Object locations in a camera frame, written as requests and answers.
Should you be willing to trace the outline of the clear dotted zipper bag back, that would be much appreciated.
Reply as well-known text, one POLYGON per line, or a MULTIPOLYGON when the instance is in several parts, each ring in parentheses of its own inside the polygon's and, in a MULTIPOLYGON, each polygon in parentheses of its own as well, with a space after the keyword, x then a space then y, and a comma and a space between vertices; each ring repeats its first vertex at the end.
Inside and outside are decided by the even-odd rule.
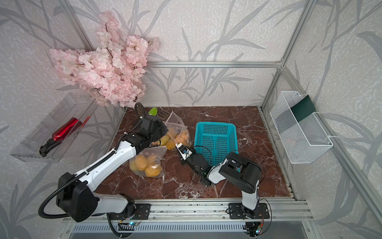
POLYGON ((179 131, 179 134, 182 131, 187 131, 189 133, 189 135, 190 135, 190 132, 189 132, 188 128, 185 126, 185 124, 182 121, 182 119, 177 114, 175 114, 174 112, 170 113, 170 116, 166 120, 165 125, 166 125, 167 129, 170 128, 170 127, 175 128, 176 130, 179 131))

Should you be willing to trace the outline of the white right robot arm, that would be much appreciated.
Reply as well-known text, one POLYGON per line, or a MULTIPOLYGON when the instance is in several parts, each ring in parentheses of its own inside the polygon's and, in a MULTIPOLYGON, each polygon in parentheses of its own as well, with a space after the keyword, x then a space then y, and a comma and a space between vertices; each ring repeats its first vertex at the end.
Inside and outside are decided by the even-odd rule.
POLYGON ((242 192, 242 205, 247 210, 255 210, 259 203, 258 188, 261 181, 261 166, 247 158, 230 152, 223 162, 211 166, 203 154, 195 149, 181 145, 177 148, 180 162, 188 165, 200 177, 200 183, 205 186, 218 184, 227 180, 242 192))

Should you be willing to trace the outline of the green potato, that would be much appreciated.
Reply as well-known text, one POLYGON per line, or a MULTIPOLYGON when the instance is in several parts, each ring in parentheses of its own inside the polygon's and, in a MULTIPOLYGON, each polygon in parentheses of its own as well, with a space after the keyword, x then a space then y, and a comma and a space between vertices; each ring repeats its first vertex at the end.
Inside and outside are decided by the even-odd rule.
POLYGON ((165 146, 169 142, 169 140, 170 140, 170 137, 168 135, 161 137, 160 145, 165 146))

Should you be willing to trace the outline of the clear dotted zipper bag front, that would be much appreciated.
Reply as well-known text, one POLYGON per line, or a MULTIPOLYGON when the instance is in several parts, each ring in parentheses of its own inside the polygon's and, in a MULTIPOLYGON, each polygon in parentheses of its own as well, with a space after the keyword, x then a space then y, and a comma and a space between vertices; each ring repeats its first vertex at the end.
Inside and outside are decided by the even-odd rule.
POLYGON ((141 177, 160 178, 164 176, 161 160, 166 152, 166 146, 146 148, 129 160, 129 168, 141 177))

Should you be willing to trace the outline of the clear dotted zipper bag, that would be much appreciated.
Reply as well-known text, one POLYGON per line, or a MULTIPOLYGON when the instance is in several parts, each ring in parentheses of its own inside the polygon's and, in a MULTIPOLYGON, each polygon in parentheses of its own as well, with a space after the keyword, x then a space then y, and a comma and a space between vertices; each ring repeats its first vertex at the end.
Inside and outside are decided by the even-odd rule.
POLYGON ((151 143, 151 147, 157 147, 157 146, 161 146, 160 145, 160 139, 158 140, 158 141, 156 141, 156 142, 153 142, 153 143, 151 143))
POLYGON ((166 146, 146 148, 129 160, 129 168, 141 177, 160 178, 164 176, 161 160, 166 152, 166 146))
POLYGON ((176 130, 179 131, 179 134, 182 131, 187 131, 189 133, 189 135, 190 135, 190 132, 189 132, 188 128, 185 126, 185 124, 182 121, 182 119, 177 114, 175 114, 174 112, 170 113, 170 116, 166 120, 165 125, 166 125, 167 129, 170 128, 170 127, 175 128, 176 130))

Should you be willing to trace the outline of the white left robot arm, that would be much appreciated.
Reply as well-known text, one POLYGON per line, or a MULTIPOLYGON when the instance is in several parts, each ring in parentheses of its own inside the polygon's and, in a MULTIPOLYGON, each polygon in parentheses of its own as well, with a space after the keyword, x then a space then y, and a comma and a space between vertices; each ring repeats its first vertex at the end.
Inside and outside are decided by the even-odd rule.
POLYGON ((128 212, 128 204, 132 201, 129 197, 98 194, 95 191, 116 169, 168 132, 163 121, 158 116, 147 114, 141 103, 136 103, 134 109, 139 122, 124 133, 116 147, 77 173, 65 173, 59 178, 57 190, 38 209, 41 218, 70 217, 82 222, 93 215, 128 212))

